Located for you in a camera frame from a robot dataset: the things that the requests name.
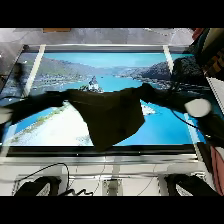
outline brown object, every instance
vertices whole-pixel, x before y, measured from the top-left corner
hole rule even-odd
[[[135,88],[107,93],[68,92],[69,102],[87,123],[97,151],[104,151],[135,134],[145,122]]]
[[[43,28],[43,32],[70,32],[71,28]]]

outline landscape picture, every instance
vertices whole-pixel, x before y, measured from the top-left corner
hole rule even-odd
[[[24,64],[25,86],[37,54],[23,53],[19,62]],[[185,58],[192,79],[197,68],[192,55],[171,54],[173,60]],[[17,95],[18,87],[9,78],[2,96]],[[30,95],[45,91],[79,89],[93,92],[112,92],[129,87],[139,87],[143,82],[154,88],[168,89],[171,74],[164,53],[45,53],[34,79]],[[206,96],[213,102],[217,113],[220,108],[212,91],[204,81],[182,83],[181,88],[195,96]],[[7,105],[16,99],[5,99]],[[136,134],[118,143],[124,145],[175,145],[204,141],[202,134],[177,119],[168,108],[141,101],[145,123]],[[182,119],[196,125],[187,114],[176,112]],[[15,133],[5,139],[10,146],[92,146],[87,124],[79,112],[69,103],[63,107],[49,108],[15,124]]]

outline floor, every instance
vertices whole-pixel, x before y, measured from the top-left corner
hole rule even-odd
[[[1,28],[0,42],[20,44],[150,44],[189,45],[188,28],[72,28],[43,33],[42,28]]]

